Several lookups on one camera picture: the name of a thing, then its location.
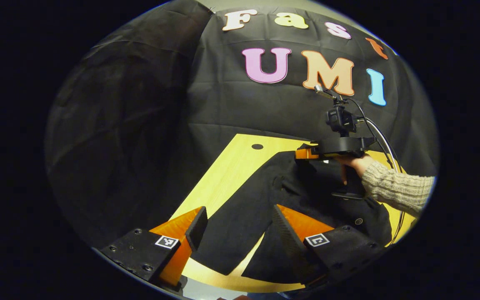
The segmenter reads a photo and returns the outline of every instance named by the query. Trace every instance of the wooden table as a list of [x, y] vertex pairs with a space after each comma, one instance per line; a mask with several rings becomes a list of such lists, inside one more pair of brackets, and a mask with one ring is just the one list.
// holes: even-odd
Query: wooden table
[[[256, 150], [251, 147], [253, 144], [263, 145], [263, 148]], [[170, 220], [200, 206], [206, 207], [207, 216], [210, 218], [257, 169], [276, 153], [294, 151], [302, 144], [308, 144], [308, 142], [259, 135], [236, 135], [225, 150], [221, 152], [220, 156], [208, 169], [192, 192], [186, 197], [185, 201], [181, 203], [177, 211], [173, 213]], [[389, 167], [385, 154], [382, 152], [367, 151], [367, 153], [371, 155], [373, 159]], [[383, 205], [389, 212], [390, 223], [392, 224], [392, 236], [394, 236], [400, 218], [400, 211], [387, 204]], [[405, 220], [396, 242], [409, 230], [413, 220], [415, 220], [415, 218], [412, 216], [405, 215]], [[192, 258], [188, 260], [182, 274], [201, 283], [206, 283], [207, 285], [248, 293], [274, 293], [304, 288], [304, 285], [300, 283], [272, 283], [242, 277], [242, 273], [259, 247], [263, 237], [264, 234], [261, 235], [259, 241], [244, 260], [242, 260], [229, 275], [222, 275], [213, 271], [192, 260]]]

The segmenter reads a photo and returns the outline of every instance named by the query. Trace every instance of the foam letter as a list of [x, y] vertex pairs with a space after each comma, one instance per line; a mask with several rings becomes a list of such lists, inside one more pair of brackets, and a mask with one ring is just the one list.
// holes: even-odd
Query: foam letter
[[368, 98], [370, 99], [371, 102], [377, 105], [385, 106], [386, 101], [383, 95], [383, 88], [382, 88], [383, 87], [382, 82], [385, 79], [385, 77], [381, 73], [372, 69], [367, 69], [366, 72], [370, 75], [370, 78], [372, 80], [372, 93]]
[[321, 53], [316, 51], [303, 51], [301, 55], [307, 58], [308, 74], [307, 80], [303, 82], [303, 86], [307, 89], [314, 89], [318, 82], [318, 74], [322, 78], [323, 85], [327, 89], [331, 89], [336, 79], [338, 85], [335, 91], [342, 95], [354, 95], [352, 85], [351, 71], [355, 65], [352, 61], [345, 58], [337, 58], [331, 68]]
[[373, 49], [375, 50], [375, 52], [377, 54], [379, 54], [380, 57], [382, 57], [384, 59], [388, 59], [386, 54], [383, 53], [383, 48], [379, 44], [377, 44], [377, 42], [375, 40], [372, 40], [371, 38], [366, 38], [366, 40], [368, 40], [368, 42], [370, 42], [370, 44], [372, 44]]
[[274, 48], [271, 51], [275, 54], [275, 72], [268, 74], [262, 70], [261, 56], [264, 49], [251, 48], [242, 51], [245, 56], [245, 69], [251, 80], [260, 83], [276, 83], [283, 80], [288, 73], [288, 55], [292, 50], [287, 48]]
[[233, 30], [244, 27], [240, 21], [247, 23], [251, 19], [251, 15], [256, 15], [256, 10], [235, 11], [225, 14], [227, 17], [227, 24], [222, 28], [223, 31]]
[[327, 31], [332, 35], [346, 38], [348, 40], [351, 38], [351, 35], [342, 26], [331, 22], [325, 22], [325, 25], [327, 26]]
[[290, 12], [280, 12], [277, 14], [275, 23], [282, 26], [293, 26], [295, 28], [306, 29], [308, 25], [305, 24], [305, 19], [302, 16]]

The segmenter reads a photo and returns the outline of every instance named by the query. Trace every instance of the knit sweater sleeve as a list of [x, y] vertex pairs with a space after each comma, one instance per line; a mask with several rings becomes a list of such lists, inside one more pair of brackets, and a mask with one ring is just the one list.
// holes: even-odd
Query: knit sweater sleeve
[[373, 162], [362, 175], [368, 196], [395, 209], [418, 217], [431, 194], [435, 177], [396, 173], [380, 162]]

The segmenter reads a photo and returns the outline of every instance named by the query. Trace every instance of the human hand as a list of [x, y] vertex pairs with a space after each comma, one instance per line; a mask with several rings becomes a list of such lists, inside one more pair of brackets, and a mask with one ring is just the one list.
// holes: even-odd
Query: human hand
[[347, 184], [347, 175], [345, 174], [345, 166], [352, 167], [358, 174], [358, 177], [362, 178], [366, 169], [374, 162], [374, 159], [368, 154], [364, 153], [361, 158], [356, 158], [351, 155], [339, 155], [335, 156], [334, 159], [342, 165], [342, 181]]

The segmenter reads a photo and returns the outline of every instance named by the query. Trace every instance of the black fabric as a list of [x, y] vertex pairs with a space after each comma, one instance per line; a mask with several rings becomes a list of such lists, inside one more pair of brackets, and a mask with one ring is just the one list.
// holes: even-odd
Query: black fabric
[[[208, 220], [200, 248], [192, 258], [229, 274], [265, 232], [242, 274], [273, 283], [297, 283], [280, 236], [272, 224], [273, 205], [304, 213], [329, 226], [351, 225], [378, 243], [392, 237], [388, 211], [367, 199], [346, 201], [331, 196], [342, 186], [340, 165], [330, 161], [299, 167], [295, 152], [279, 152], [261, 166]], [[362, 218], [360, 225], [355, 220]]]
[[48, 116], [46, 168], [63, 214], [92, 247], [161, 224], [170, 215], [157, 207], [182, 202], [160, 202], [166, 144], [211, 15], [194, 0], [154, 8], [100, 41], [61, 87]]

